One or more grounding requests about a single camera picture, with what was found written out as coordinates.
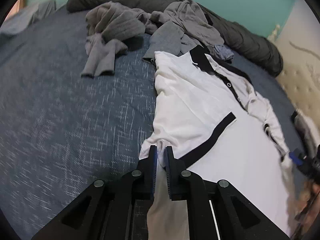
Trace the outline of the person's right hand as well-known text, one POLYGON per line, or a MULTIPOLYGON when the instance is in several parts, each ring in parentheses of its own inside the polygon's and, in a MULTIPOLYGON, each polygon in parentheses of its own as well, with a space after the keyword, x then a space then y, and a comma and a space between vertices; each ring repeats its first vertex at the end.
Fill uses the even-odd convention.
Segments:
POLYGON ((316 217, 319 215, 319 185, 312 181, 304 183, 304 188, 299 194, 299 198, 296 201, 296 216, 299 215, 307 206, 308 201, 311 199, 311 195, 316 196, 312 207, 307 212, 302 224, 302 234, 305 234, 312 226, 316 217))

